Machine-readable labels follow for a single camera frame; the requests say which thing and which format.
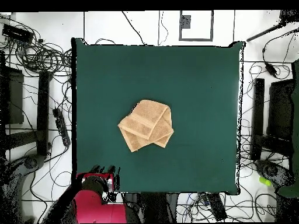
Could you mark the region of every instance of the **folded towel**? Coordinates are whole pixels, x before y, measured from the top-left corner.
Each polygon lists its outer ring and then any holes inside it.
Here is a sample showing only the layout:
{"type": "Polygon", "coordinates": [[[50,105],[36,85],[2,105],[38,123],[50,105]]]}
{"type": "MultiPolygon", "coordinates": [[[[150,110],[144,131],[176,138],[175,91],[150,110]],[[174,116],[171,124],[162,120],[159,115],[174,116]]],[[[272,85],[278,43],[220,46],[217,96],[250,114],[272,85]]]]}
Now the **folded towel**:
{"type": "Polygon", "coordinates": [[[165,148],[173,134],[170,108],[152,100],[140,101],[118,126],[132,152],[152,143],[165,148]]]}

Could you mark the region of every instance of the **black monitor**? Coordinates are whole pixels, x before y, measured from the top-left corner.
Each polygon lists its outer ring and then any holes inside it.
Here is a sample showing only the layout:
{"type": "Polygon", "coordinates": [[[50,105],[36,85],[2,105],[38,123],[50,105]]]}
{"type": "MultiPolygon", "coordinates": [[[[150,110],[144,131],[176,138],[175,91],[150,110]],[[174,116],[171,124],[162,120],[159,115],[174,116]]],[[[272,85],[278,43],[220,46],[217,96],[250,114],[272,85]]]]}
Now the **black monitor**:
{"type": "Polygon", "coordinates": [[[273,82],[270,87],[269,117],[267,134],[284,140],[291,140],[293,133],[293,104],[291,94],[294,80],[273,82]]]}

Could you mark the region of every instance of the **black tube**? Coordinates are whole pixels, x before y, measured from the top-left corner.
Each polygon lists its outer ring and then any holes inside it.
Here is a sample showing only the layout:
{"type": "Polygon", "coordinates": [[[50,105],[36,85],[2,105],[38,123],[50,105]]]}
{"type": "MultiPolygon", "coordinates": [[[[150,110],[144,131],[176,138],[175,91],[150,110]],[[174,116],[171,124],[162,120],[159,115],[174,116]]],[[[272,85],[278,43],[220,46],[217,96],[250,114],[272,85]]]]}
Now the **black tube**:
{"type": "Polygon", "coordinates": [[[8,116],[9,74],[5,65],[5,53],[0,51],[0,169],[4,169],[6,160],[5,123],[8,116]]]}

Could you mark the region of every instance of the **black bar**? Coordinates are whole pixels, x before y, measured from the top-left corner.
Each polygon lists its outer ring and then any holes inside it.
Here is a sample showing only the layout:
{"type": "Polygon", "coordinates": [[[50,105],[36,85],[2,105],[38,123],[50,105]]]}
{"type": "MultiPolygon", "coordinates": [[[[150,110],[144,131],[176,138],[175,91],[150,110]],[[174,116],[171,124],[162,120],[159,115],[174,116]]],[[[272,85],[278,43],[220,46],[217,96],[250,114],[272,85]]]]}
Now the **black bar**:
{"type": "Polygon", "coordinates": [[[272,136],[255,135],[255,145],[258,147],[264,147],[270,149],[275,153],[292,157],[294,153],[293,144],[290,141],[274,138],[272,136]]]}
{"type": "Polygon", "coordinates": [[[262,147],[258,145],[256,137],[263,135],[265,80],[257,78],[253,81],[253,110],[252,110],[252,139],[250,159],[259,160],[262,147]]]}
{"type": "Polygon", "coordinates": [[[43,140],[43,131],[25,131],[10,134],[6,136],[6,150],[14,149],[32,142],[36,142],[36,137],[38,140],[43,140]]]}
{"type": "Polygon", "coordinates": [[[255,40],[256,38],[259,38],[260,36],[263,36],[263,35],[265,35],[265,34],[267,34],[267,33],[270,33],[270,32],[272,32],[272,31],[274,31],[274,30],[276,30],[276,29],[279,29],[279,28],[281,28],[281,27],[283,27],[283,26],[284,26],[284,25],[283,25],[282,23],[279,23],[279,24],[277,24],[277,25],[275,25],[275,26],[273,26],[273,27],[271,27],[271,28],[269,28],[269,29],[267,29],[267,30],[261,32],[261,33],[258,33],[258,34],[256,34],[256,35],[254,35],[254,36],[248,38],[248,39],[247,39],[247,42],[250,42],[250,41],[252,41],[252,40],[255,40]]]}
{"type": "Polygon", "coordinates": [[[42,139],[36,142],[37,154],[46,156],[48,152],[48,119],[49,119],[49,84],[51,74],[48,71],[39,73],[39,96],[37,101],[37,130],[42,131],[42,139]]]}
{"type": "Polygon", "coordinates": [[[207,194],[208,200],[211,205],[211,211],[215,216],[217,222],[227,218],[222,200],[219,194],[207,194]]]}

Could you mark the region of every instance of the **black device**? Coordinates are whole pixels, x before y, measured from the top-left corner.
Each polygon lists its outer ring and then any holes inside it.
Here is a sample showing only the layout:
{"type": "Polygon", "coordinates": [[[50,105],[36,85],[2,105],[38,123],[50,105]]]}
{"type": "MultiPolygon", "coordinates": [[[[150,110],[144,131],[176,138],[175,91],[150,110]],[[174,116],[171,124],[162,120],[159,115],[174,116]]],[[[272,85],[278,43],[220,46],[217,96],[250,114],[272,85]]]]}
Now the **black device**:
{"type": "Polygon", "coordinates": [[[247,39],[247,42],[250,42],[260,36],[268,34],[276,29],[286,26],[290,22],[299,22],[299,10],[281,10],[279,14],[279,24],[257,34],[247,39]]]}
{"type": "Polygon", "coordinates": [[[283,140],[291,140],[294,109],[290,96],[294,88],[293,79],[271,83],[268,135],[283,140]]]}
{"type": "Polygon", "coordinates": [[[60,109],[53,109],[53,115],[56,118],[56,127],[58,129],[59,134],[62,137],[62,142],[65,147],[69,147],[71,144],[71,140],[68,136],[68,130],[65,126],[64,117],[60,109]]]}
{"type": "Polygon", "coordinates": [[[223,206],[220,194],[207,194],[208,201],[210,202],[211,211],[215,216],[217,222],[227,218],[227,213],[223,206]]]}
{"type": "Polygon", "coordinates": [[[5,65],[5,54],[0,51],[0,224],[24,223],[22,212],[22,187],[26,176],[44,165],[51,144],[48,143],[48,92],[49,73],[41,72],[37,111],[37,131],[6,135],[5,122],[9,111],[9,69],[5,65]],[[37,153],[27,155],[9,163],[5,151],[36,142],[37,153]]]}
{"type": "Polygon", "coordinates": [[[24,75],[21,70],[6,67],[9,74],[9,105],[8,116],[5,124],[22,124],[24,122],[23,109],[23,83],[24,75]]]}
{"type": "Polygon", "coordinates": [[[253,81],[252,145],[249,151],[251,160],[260,159],[263,147],[284,156],[293,155],[293,144],[290,141],[293,129],[293,105],[290,100],[292,82],[294,83],[293,80],[286,80],[272,83],[267,135],[263,135],[265,80],[259,78],[253,81]]]}
{"type": "Polygon", "coordinates": [[[4,24],[2,35],[28,44],[30,44],[33,39],[33,33],[7,24],[4,24]]]}

